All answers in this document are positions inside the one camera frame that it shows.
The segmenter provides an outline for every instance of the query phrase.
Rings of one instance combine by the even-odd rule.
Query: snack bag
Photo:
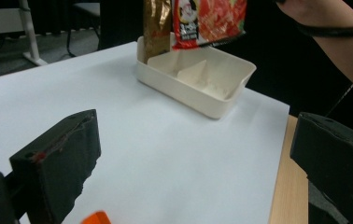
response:
[[[243,35],[247,0],[175,0],[173,49],[228,43]]]
[[[144,0],[144,63],[170,50],[171,7],[171,0]]]

